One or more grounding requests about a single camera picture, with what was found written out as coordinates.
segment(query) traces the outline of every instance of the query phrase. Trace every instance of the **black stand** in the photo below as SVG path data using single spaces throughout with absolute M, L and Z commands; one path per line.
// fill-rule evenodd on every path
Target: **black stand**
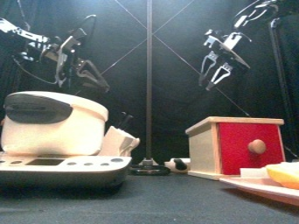
M 152 0 L 146 0 L 146 96 L 145 96 L 145 159 L 130 166 L 130 174 L 162 176 L 170 170 L 152 159 Z
M 291 152 L 292 156 L 297 158 L 295 155 L 297 152 L 297 146 L 299 146 L 299 138 L 296 135 L 296 127 L 295 127 L 295 113 L 292 111 L 292 104 L 289 100 L 289 94 L 287 91 L 287 81 L 285 81 L 285 70 L 284 70 L 284 64 L 283 64 L 283 57 L 281 57 L 281 50 L 280 50 L 280 41 L 279 41 L 279 25 L 280 25 L 280 18 L 275 18 L 272 22 L 269 23 L 269 35 L 271 35 L 271 42 L 272 42 L 272 48 L 273 48 L 273 54 L 275 54 L 275 65 L 276 65 L 276 72 L 277 72 L 277 78 L 279 78 L 279 84 L 280 84 L 280 90 L 281 90 L 281 96 L 283 96 L 283 102 L 284 102 L 284 112 L 285 112 L 285 127 L 288 130 L 289 140 L 291 140 Z

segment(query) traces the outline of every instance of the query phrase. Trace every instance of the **display screen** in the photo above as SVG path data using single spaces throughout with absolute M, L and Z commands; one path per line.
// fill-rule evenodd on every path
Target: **display screen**
M 53 159 L 53 158 L 37 158 L 26 165 L 58 165 L 64 159 Z

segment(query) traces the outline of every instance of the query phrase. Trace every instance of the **yellow food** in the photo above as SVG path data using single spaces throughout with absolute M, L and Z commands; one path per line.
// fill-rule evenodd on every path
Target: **yellow food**
M 269 164 L 268 177 L 281 186 L 299 190 L 299 163 Z

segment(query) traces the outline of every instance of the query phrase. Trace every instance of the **wooden box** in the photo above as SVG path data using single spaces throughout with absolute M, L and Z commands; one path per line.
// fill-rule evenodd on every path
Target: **wooden box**
M 281 119 L 210 116 L 185 130 L 190 170 L 206 179 L 238 176 L 240 168 L 260 168 L 285 161 Z

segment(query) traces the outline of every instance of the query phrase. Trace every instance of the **wooden knob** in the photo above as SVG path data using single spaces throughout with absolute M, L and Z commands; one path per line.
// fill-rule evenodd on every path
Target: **wooden knob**
M 247 145 L 247 148 L 251 152 L 263 154 L 267 150 L 267 145 L 261 140 L 256 139 Z

